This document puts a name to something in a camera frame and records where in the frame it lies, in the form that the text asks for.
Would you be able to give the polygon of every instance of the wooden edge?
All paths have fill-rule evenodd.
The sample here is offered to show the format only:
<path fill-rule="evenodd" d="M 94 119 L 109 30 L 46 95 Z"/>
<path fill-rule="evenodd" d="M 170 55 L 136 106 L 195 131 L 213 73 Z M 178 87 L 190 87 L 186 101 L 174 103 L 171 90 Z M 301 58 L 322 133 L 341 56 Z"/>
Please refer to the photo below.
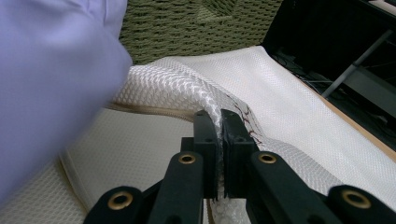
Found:
<path fill-rule="evenodd" d="M 356 129 L 359 133 L 361 133 L 365 138 L 367 138 L 370 142 L 372 142 L 376 147 L 381 149 L 389 158 L 391 158 L 394 162 L 396 162 L 396 152 L 393 151 L 390 147 L 385 145 L 383 142 L 381 142 L 378 138 L 373 136 L 371 133 L 367 132 L 363 127 L 361 127 L 357 122 L 355 122 L 353 119 L 348 117 L 346 114 L 344 114 L 341 110 L 339 110 L 337 107 L 332 105 L 329 101 L 324 99 L 322 96 L 319 96 L 320 100 L 330 108 L 332 112 L 334 112 L 336 115 L 338 115 L 341 119 L 346 121 L 350 126 L 352 126 L 354 129 Z"/>
<path fill-rule="evenodd" d="M 211 199 L 206 200 L 207 217 L 209 219 L 209 224 L 215 224 L 215 219 L 213 218 L 212 206 L 210 205 Z"/>

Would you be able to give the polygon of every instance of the white cloth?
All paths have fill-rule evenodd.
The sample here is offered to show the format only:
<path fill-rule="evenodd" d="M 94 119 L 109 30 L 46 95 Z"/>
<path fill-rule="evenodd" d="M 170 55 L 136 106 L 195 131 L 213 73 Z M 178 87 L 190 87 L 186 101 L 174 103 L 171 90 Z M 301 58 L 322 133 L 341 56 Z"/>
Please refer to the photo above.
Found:
<path fill-rule="evenodd" d="M 0 1 L 0 204 L 79 136 L 131 59 L 126 0 Z"/>
<path fill-rule="evenodd" d="M 310 188 L 327 194 L 334 185 L 349 184 L 371 192 L 396 208 L 395 163 L 334 114 L 261 47 L 206 56 L 167 57 L 148 65 L 133 66 L 115 100 L 126 105 L 205 109 L 214 120 L 219 136 L 219 110 L 232 110 L 244 119 L 259 148 L 282 156 Z M 79 186 L 76 190 L 80 198 L 91 206 L 110 187 L 116 187 L 115 183 L 138 185 L 143 179 L 141 188 L 145 189 L 149 182 L 158 181 L 150 179 L 148 174 L 157 178 L 163 175 L 164 170 L 157 169 L 155 173 L 154 168 L 157 163 L 169 161 L 170 150 L 175 150 L 174 147 L 159 148 L 154 158 L 158 161 L 153 162 L 152 157 L 142 152 L 148 150 L 142 146 L 160 141 L 156 139 L 161 134 L 157 133 L 153 139 L 137 137 L 128 115 L 122 116 L 121 121 L 117 113 L 120 112 L 107 111 L 100 116 L 94 129 L 64 158 L 65 168 L 72 175 L 70 180 Z M 151 121 L 139 122 L 136 129 L 153 128 L 151 126 Z M 161 129 L 167 130 L 166 126 L 173 132 L 179 130 L 177 125 L 174 128 L 170 124 L 161 125 Z M 134 166 L 137 163 L 143 168 Z M 217 223 L 248 223 L 242 200 L 221 199 L 211 207 Z"/>

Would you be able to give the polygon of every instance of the lavender sleeve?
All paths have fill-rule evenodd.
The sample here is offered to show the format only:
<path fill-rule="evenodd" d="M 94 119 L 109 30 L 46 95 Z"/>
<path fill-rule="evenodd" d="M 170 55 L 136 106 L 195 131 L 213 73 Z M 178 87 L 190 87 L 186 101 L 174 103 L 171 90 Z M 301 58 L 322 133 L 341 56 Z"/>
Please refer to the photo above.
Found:
<path fill-rule="evenodd" d="M 126 0 L 0 1 L 0 204 L 92 123 L 131 58 Z"/>

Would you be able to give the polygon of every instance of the woven fabric texture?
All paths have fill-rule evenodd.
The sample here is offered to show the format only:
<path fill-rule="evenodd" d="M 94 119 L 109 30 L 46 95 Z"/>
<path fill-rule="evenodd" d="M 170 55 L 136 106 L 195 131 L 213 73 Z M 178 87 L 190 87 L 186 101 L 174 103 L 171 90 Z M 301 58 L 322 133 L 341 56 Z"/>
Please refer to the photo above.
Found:
<path fill-rule="evenodd" d="M 56 161 L 10 197 L 0 210 L 0 223 L 75 224 L 82 223 L 85 215 Z"/>
<path fill-rule="evenodd" d="M 248 56 L 251 51 L 258 51 L 261 58 L 269 58 L 269 56 L 265 54 L 265 51 L 263 51 L 263 49 L 262 51 L 260 51 L 259 49 L 244 49 L 242 50 L 242 53 L 246 53 Z M 237 60 L 240 60 L 242 62 L 245 59 L 245 56 L 246 55 L 243 55 L 243 57 L 237 58 Z M 233 64 L 237 67 L 240 67 L 241 69 L 245 69 L 245 71 L 241 71 L 239 73 L 243 77 L 248 77 L 247 74 L 249 74 L 250 72 L 249 69 L 259 69 L 257 68 L 257 65 L 259 64 L 249 66 L 249 69 L 245 67 L 245 63 L 233 62 Z M 220 68 L 220 70 L 225 73 L 228 73 L 229 71 L 230 74 L 233 74 L 233 68 L 230 65 L 222 66 L 222 69 Z M 259 72 L 263 76 L 268 73 L 268 71 L 262 71 L 261 69 L 259 69 Z M 265 86 L 265 82 L 262 82 L 260 78 L 255 78 L 252 81 L 257 81 L 257 85 Z M 214 121 L 215 126 L 217 127 L 218 134 L 221 130 L 219 110 L 221 108 L 232 110 L 238 113 L 240 117 L 244 119 L 247 130 L 251 133 L 252 137 L 256 140 L 261 149 L 274 151 L 281 155 L 311 188 L 326 194 L 329 187 L 334 185 L 340 185 L 342 183 L 334 175 L 323 169 L 320 164 L 310 158 L 299 148 L 275 139 L 268 138 L 265 135 L 265 130 L 262 130 L 258 119 L 253 115 L 253 111 L 244 102 L 234 97 L 232 92 L 233 91 L 225 90 L 219 84 L 216 84 L 209 78 L 200 75 L 200 73 L 197 73 L 196 70 L 194 71 L 185 64 L 179 63 L 177 60 L 174 60 L 174 58 L 170 57 L 161 59 L 148 65 L 137 65 L 131 67 L 130 74 L 124 85 L 124 88 L 115 98 L 115 101 L 119 105 L 137 105 L 146 107 L 151 106 L 167 109 L 182 109 L 189 111 L 205 109 Z M 273 95 L 272 97 L 274 99 L 278 98 L 277 95 Z M 110 117 L 120 116 L 115 116 L 114 113 L 115 112 L 110 112 L 108 115 Z M 80 143 L 78 143 L 77 147 L 69 151 L 70 153 L 87 153 L 87 156 L 85 157 L 81 156 L 80 154 L 75 154 L 74 156 L 72 155 L 68 158 L 70 162 L 66 164 L 74 164 L 75 168 L 68 165 L 65 167 L 66 170 L 75 170 L 75 172 L 73 172 L 73 176 L 82 176 L 82 174 L 85 173 L 84 177 L 82 177 L 81 180 L 85 183 L 83 184 L 84 186 L 86 186 L 85 188 L 88 188 L 89 190 L 76 189 L 78 195 L 80 195 L 80 198 L 83 202 L 88 201 L 90 198 L 92 198 L 91 201 L 94 202 L 95 199 L 101 194 L 98 193 L 96 196 L 92 197 L 92 195 L 87 195 L 86 192 L 103 192 L 105 189 L 109 189 L 109 185 L 106 185 L 106 181 L 110 180 L 111 178 L 118 178 L 124 181 L 128 180 L 130 183 L 134 183 L 134 186 L 137 186 L 137 183 L 139 182 L 138 180 L 142 178 L 142 176 L 139 176 L 139 174 L 136 173 L 136 168 L 131 168 L 130 165 L 122 165 L 120 161 L 125 160 L 125 158 L 129 157 L 129 155 L 133 155 L 137 151 L 143 149 L 142 147 L 137 146 L 138 144 L 142 143 L 143 140 L 142 138 L 137 137 L 139 133 L 133 133 L 133 131 L 138 131 L 135 129 L 135 127 L 143 129 L 147 127 L 157 127 L 159 125 L 153 126 L 147 121 L 137 123 L 138 121 L 141 122 L 142 120 L 146 120 L 144 119 L 146 116 L 142 116 L 142 118 L 137 119 L 136 121 L 131 121 L 131 118 L 134 116 L 136 115 L 125 115 L 125 118 L 123 118 L 121 122 L 117 125 L 114 123 L 114 121 L 109 120 L 110 117 L 100 117 L 99 120 L 97 120 L 97 123 L 99 124 L 97 130 L 101 130 L 101 132 L 106 133 L 106 138 L 102 137 L 99 134 L 94 134 L 94 131 L 90 131 L 88 135 L 89 137 L 84 138 L 89 140 L 85 142 L 86 144 L 81 145 Z M 110 129 L 108 124 L 103 125 L 100 123 L 109 123 L 111 125 L 114 125 L 115 128 Z M 132 129 L 130 131 L 125 131 L 123 126 Z M 169 124 L 164 125 L 163 127 L 166 126 L 176 127 L 176 125 L 170 126 Z M 130 143 L 127 144 L 124 142 L 124 140 L 120 140 L 120 137 L 122 135 L 125 135 L 126 133 L 127 136 L 125 137 L 125 139 L 128 139 L 128 141 L 130 141 Z M 158 133 L 159 136 L 166 136 L 168 134 L 169 131 L 164 133 Z M 152 131 L 143 135 L 152 136 Z M 170 142 L 170 139 L 177 140 L 178 138 L 179 137 L 169 137 L 169 140 L 167 140 L 167 142 Z M 106 142 L 110 145 L 106 147 L 103 142 Z M 116 144 L 119 144 L 121 142 L 126 146 L 124 149 L 122 149 L 122 147 L 114 147 Z M 157 147 L 145 147 L 143 151 L 154 150 L 158 151 L 159 155 L 170 152 L 169 149 L 166 149 L 167 147 L 165 145 L 160 145 L 163 146 L 161 147 L 161 149 L 157 149 Z M 114 153 L 114 148 L 116 148 L 117 150 L 121 149 L 122 153 Z M 139 156 L 138 159 L 139 161 L 145 161 L 148 158 L 145 158 L 145 156 L 142 155 Z M 147 167 L 143 170 L 148 171 L 149 168 L 153 167 L 156 164 L 157 163 L 143 162 L 142 165 Z M 105 169 L 106 172 L 108 172 L 108 176 L 102 175 L 102 173 L 98 172 L 102 169 Z M 74 178 L 73 176 L 70 175 L 70 179 L 72 183 L 74 183 L 73 185 L 76 186 L 78 184 L 76 180 L 79 180 Z M 248 223 L 248 216 L 245 211 L 245 201 L 223 199 L 221 198 L 221 195 L 223 195 L 223 191 L 223 183 L 220 181 L 219 201 L 211 204 L 213 218 L 216 223 Z"/>
<path fill-rule="evenodd" d="M 282 0 L 130 0 L 120 34 L 134 64 L 259 45 Z"/>
<path fill-rule="evenodd" d="M 396 209 L 396 163 L 332 112 L 262 47 L 197 57 L 169 57 L 162 64 L 174 69 L 189 67 L 219 83 L 250 106 L 267 137 L 297 147 L 341 182 L 367 190 Z M 259 144 L 259 147 L 267 148 L 267 145 Z M 306 159 L 291 156 L 288 160 L 286 154 L 291 154 L 283 154 L 285 150 L 274 149 L 290 162 L 297 174 L 305 170 L 326 176 L 315 165 L 309 167 Z M 300 167 L 293 167 L 294 162 Z M 317 187 L 321 184 L 310 178 L 302 179 L 320 191 Z"/>
<path fill-rule="evenodd" d="M 146 190 L 166 172 L 180 151 L 181 138 L 193 136 L 192 123 L 159 115 L 105 109 L 64 156 L 73 188 L 87 209 L 108 190 Z M 204 223 L 208 223 L 204 204 Z"/>

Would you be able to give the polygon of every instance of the woven wicker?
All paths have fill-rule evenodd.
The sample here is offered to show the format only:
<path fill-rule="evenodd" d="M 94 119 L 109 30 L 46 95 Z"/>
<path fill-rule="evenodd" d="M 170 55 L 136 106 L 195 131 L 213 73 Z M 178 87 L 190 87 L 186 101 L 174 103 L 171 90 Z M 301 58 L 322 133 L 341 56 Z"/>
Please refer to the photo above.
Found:
<path fill-rule="evenodd" d="M 120 34 L 134 64 L 262 42 L 282 0 L 129 0 Z"/>

